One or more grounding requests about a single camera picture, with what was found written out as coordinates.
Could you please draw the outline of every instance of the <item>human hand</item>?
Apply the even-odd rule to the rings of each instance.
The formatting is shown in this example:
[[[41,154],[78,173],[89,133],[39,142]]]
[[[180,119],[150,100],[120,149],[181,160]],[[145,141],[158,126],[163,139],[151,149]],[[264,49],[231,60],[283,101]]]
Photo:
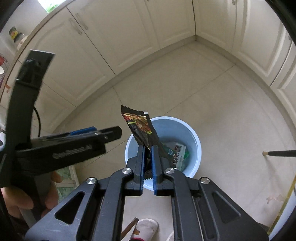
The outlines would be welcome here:
[[[59,195],[55,186],[56,183],[62,182],[62,177],[56,172],[51,174],[51,186],[48,195],[45,198],[46,209],[42,212],[41,217],[47,214],[58,204]],[[32,209],[34,204],[32,199],[21,189],[11,186],[1,188],[8,213],[15,218],[22,218],[21,209]]]

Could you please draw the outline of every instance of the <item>window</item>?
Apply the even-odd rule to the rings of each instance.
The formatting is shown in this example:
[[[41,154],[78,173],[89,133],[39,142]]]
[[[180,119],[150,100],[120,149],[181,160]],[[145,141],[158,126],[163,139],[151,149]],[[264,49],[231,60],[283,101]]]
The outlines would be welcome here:
[[[38,0],[41,6],[50,13],[53,9],[59,6],[65,0]]]

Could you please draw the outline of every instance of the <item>tile floor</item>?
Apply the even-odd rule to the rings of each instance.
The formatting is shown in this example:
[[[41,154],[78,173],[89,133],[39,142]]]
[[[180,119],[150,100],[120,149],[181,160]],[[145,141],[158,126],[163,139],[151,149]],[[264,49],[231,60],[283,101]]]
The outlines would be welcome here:
[[[123,79],[66,127],[119,125],[123,130],[120,140],[107,144],[106,154],[78,166],[80,181],[90,176],[102,179],[125,166],[131,132],[120,114],[121,104],[147,110],[151,118],[165,115],[187,122],[202,145],[195,178],[208,176],[257,222],[272,224],[283,202],[267,204],[266,199],[287,194],[296,162],[265,158],[262,151],[296,145],[278,109],[241,69],[195,41]],[[170,198],[155,197],[149,190],[140,198],[126,198],[123,227],[134,217],[159,222],[153,241],[166,240],[173,230]]]

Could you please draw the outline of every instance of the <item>black food packet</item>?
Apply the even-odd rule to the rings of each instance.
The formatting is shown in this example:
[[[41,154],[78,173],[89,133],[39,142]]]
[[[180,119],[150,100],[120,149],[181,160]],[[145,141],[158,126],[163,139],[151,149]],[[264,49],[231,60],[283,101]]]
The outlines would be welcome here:
[[[152,125],[148,112],[139,110],[133,110],[126,106],[121,106],[121,114],[127,122],[135,140],[139,145],[144,145],[151,150],[153,145],[158,146],[158,154],[169,160],[170,167],[174,168],[173,158],[163,149],[162,143],[160,142],[158,135]],[[147,163],[144,178],[152,178],[151,163]]]

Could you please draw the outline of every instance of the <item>cabinet door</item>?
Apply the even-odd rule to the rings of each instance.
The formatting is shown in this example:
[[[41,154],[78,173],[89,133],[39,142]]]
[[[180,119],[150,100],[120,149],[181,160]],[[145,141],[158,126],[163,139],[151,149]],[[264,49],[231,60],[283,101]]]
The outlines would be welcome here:
[[[115,74],[159,50],[144,0],[76,0],[67,7]]]
[[[231,52],[236,22],[235,0],[193,0],[196,35]]]
[[[42,84],[35,107],[40,115],[41,128],[48,133],[53,133],[57,126],[75,109],[64,98],[55,93],[46,84]],[[32,124],[38,126],[38,119],[33,113]]]
[[[191,0],[144,0],[161,48],[195,35]]]
[[[291,44],[287,59],[271,85],[296,125],[296,46]]]
[[[13,90],[13,86],[15,84],[15,78],[17,77],[18,75],[18,72],[20,70],[22,66],[22,63],[19,62],[19,61],[16,61],[9,77],[8,77],[8,80],[6,82],[6,85],[4,87],[4,91],[3,91],[3,95],[1,97],[1,102],[0,104],[5,108],[5,109],[8,109],[8,104],[9,104],[9,100],[10,100],[10,96],[11,96],[11,93],[12,93],[12,90]]]
[[[43,81],[75,106],[115,76],[67,8],[38,31],[21,61],[30,49],[56,54]]]
[[[237,2],[232,54],[271,85],[283,65],[291,40],[265,0]]]

